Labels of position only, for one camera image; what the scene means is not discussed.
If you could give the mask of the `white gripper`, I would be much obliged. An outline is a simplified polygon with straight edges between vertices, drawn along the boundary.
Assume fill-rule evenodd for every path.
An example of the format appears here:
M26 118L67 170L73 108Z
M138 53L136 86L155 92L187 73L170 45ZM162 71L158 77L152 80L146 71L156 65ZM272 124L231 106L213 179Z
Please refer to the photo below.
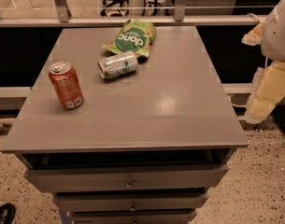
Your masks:
M263 56L273 60L267 68L259 67L255 72L246 104L246 122L259 124L285 97L285 0L279 1L264 23L245 34L242 43L261 44Z

